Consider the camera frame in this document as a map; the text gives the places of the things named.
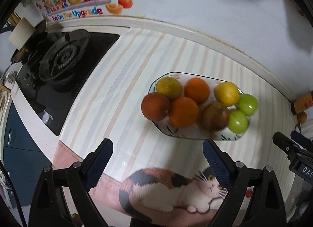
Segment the green apple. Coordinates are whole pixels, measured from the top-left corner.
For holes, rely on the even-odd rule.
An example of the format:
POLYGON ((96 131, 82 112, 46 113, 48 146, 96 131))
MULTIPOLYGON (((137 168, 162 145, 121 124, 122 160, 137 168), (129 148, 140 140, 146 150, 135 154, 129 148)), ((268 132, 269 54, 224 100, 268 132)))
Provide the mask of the green apple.
POLYGON ((241 110, 230 110, 227 128, 235 134, 244 133, 248 128, 247 116, 241 110))
POLYGON ((241 94, 237 103, 237 108, 246 116, 252 116, 258 109, 258 101, 251 94, 241 94))

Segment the yellow-green citrus fruit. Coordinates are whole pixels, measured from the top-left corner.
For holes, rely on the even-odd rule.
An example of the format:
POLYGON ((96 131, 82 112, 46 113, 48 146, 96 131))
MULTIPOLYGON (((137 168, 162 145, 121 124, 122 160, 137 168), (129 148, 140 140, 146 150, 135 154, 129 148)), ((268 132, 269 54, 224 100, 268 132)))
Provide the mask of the yellow-green citrus fruit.
POLYGON ((173 77, 163 77, 157 82, 157 93, 164 94, 169 100, 177 99, 183 92, 181 83, 173 77))

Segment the yellow lemon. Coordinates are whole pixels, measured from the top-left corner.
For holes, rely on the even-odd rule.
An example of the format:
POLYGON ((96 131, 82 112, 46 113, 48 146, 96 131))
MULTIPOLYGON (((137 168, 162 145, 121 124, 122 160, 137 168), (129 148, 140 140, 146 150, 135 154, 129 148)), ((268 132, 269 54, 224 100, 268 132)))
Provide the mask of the yellow lemon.
POLYGON ((238 87, 233 82, 223 82, 214 88, 215 98, 227 107, 237 104, 240 98, 238 87))

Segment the orange in plate back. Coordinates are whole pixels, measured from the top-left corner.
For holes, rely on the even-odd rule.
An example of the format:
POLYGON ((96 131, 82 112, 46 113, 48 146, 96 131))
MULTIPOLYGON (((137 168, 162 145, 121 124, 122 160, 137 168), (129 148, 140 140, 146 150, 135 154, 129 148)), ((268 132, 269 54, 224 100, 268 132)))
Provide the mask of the orange in plate back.
POLYGON ((194 77, 185 84, 184 95, 193 99, 197 104, 202 104, 209 98, 210 87, 203 79, 194 77))

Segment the brown russet apple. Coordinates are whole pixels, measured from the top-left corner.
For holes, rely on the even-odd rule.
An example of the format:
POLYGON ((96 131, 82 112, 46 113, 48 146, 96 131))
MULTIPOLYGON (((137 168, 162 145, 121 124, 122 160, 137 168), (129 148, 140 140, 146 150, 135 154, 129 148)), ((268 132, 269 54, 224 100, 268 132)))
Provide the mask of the brown russet apple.
POLYGON ((214 101, 202 113, 201 125, 208 131, 220 131, 226 128, 230 119, 230 110, 225 104, 214 101))

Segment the bright orange fruit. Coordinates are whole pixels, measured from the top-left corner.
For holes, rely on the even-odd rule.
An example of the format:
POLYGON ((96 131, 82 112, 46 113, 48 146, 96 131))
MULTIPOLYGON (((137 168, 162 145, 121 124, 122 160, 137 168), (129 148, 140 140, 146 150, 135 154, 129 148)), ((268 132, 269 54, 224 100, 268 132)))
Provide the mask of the bright orange fruit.
POLYGON ((189 127, 198 119, 199 111, 199 106, 193 99, 179 97, 171 104, 169 122, 174 127, 189 127))

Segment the black gas stove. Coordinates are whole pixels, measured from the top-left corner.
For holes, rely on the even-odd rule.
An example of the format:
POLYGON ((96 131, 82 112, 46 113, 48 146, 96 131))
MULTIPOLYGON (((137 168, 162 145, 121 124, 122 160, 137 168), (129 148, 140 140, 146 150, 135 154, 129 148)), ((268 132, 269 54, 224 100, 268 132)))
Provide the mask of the black gas stove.
POLYGON ((119 37, 85 29, 45 33, 28 54, 16 81, 34 112, 55 135, 60 134, 83 85, 119 37))

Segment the dark orange fruit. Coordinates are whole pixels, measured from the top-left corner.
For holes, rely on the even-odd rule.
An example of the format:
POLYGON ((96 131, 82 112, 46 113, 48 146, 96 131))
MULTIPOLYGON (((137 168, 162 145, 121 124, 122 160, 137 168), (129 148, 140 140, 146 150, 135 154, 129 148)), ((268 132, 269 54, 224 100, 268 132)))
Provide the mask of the dark orange fruit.
POLYGON ((142 100, 141 111, 146 119, 161 121, 170 111, 170 101, 161 93, 149 93, 142 100))

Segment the small brown round fruit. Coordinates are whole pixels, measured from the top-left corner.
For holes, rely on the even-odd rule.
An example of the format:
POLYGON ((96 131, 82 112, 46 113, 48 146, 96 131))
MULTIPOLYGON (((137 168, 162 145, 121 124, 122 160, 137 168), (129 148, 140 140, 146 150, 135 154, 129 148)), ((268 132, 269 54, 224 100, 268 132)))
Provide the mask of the small brown round fruit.
POLYGON ((304 124, 307 120, 307 114, 305 112, 301 112, 297 114, 298 123, 304 124))

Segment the beige paper roll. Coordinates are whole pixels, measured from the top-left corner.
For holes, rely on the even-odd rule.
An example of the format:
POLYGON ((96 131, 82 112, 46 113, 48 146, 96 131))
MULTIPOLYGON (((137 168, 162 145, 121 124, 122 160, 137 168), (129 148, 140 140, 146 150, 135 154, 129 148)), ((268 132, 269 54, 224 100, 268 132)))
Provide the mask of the beige paper roll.
POLYGON ((35 33, 35 27, 24 17, 14 28, 8 41, 18 50, 26 44, 26 42, 35 33))

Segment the blue cabinet door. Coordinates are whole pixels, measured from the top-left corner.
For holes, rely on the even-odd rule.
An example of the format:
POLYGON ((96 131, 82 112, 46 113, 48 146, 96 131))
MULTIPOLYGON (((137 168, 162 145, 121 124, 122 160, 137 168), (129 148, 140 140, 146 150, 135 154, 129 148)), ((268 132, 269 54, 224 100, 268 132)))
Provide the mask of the blue cabinet door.
POLYGON ((12 104, 8 113, 4 135, 4 167, 18 195, 22 206, 29 206, 45 166, 51 165, 38 148, 17 110, 12 104))

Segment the small red tomato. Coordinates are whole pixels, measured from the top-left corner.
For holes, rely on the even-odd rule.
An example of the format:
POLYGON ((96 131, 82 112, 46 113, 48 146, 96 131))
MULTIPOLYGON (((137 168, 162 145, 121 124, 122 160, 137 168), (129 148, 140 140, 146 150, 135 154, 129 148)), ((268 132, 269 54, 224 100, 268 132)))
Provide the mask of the small red tomato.
POLYGON ((251 198, 251 197, 252 197, 252 194, 253 194, 253 190, 252 190, 252 189, 248 189, 248 190, 246 191, 245 196, 246 196, 246 198, 251 198))

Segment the brown sauce bottle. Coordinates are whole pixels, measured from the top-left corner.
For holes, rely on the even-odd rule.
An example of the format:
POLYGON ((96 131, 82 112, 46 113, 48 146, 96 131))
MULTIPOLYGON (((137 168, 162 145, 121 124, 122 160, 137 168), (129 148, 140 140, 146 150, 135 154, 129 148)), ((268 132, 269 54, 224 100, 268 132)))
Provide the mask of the brown sauce bottle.
POLYGON ((298 115, 313 106, 312 94, 313 92, 310 91, 291 104, 291 112, 293 115, 298 115))

